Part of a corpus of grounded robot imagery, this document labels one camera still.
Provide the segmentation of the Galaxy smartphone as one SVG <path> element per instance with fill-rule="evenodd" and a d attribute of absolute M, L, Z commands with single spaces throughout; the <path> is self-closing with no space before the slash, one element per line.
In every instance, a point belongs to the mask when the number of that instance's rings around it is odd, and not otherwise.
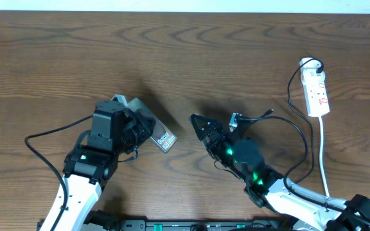
<path fill-rule="evenodd" d="M 139 112 L 142 116 L 155 121 L 150 138 L 163 153 L 168 153 L 177 141 L 177 137 L 173 132 L 140 99 L 132 99 L 128 103 L 128 107 L 133 112 Z"/>

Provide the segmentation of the white power strip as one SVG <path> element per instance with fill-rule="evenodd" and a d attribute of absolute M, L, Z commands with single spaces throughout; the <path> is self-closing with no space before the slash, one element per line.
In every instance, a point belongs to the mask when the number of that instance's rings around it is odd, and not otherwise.
<path fill-rule="evenodd" d="M 322 117 L 330 112 L 324 82 L 326 74 L 322 63 L 314 58 L 306 57 L 301 59 L 299 65 L 308 116 Z"/>

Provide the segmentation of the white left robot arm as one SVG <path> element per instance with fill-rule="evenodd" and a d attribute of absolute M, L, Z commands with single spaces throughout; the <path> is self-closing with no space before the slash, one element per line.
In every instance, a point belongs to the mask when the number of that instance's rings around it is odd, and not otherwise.
<path fill-rule="evenodd" d="M 122 153 L 137 153 L 151 138 L 156 116 L 137 98 L 96 104 L 90 130 L 81 133 L 64 161 L 64 185 L 41 230 L 115 230 L 118 221 L 93 210 Z"/>

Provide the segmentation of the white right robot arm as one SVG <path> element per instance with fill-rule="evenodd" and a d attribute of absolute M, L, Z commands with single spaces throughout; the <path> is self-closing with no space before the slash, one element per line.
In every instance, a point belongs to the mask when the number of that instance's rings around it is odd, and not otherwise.
<path fill-rule="evenodd" d="M 233 119 L 231 131 L 202 115 L 193 114 L 189 120 L 211 158 L 245 183 L 244 191 L 257 207 L 302 221 L 308 230 L 370 230 L 369 198 L 333 198 L 301 187 L 266 164 L 256 143 L 243 136 L 257 119 L 240 114 Z"/>

